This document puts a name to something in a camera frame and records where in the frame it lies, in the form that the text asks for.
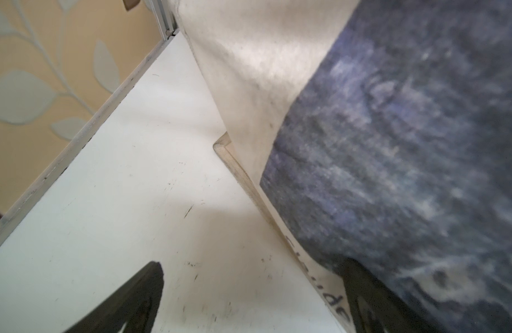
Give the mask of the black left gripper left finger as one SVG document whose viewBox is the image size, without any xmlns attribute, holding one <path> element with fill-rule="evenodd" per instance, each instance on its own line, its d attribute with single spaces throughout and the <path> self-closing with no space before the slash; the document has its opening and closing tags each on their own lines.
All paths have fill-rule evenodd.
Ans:
<svg viewBox="0 0 512 333">
<path fill-rule="evenodd" d="M 164 272 L 149 262 L 68 332 L 151 332 L 160 307 Z"/>
</svg>

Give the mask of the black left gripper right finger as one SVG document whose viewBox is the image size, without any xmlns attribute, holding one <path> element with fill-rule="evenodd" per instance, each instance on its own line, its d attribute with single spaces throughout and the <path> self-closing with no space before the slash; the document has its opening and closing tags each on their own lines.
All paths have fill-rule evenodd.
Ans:
<svg viewBox="0 0 512 333">
<path fill-rule="evenodd" d="M 438 331 L 356 260 L 343 260 L 342 279 L 357 332 Z"/>
</svg>

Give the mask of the cream Monet print tote bag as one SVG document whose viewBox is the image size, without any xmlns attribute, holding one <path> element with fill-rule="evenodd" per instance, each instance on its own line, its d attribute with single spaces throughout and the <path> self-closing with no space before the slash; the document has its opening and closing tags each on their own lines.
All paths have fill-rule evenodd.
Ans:
<svg viewBox="0 0 512 333">
<path fill-rule="evenodd" d="M 512 1 L 170 7 L 345 331 L 351 258 L 437 332 L 512 332 Z"/>
</svg>

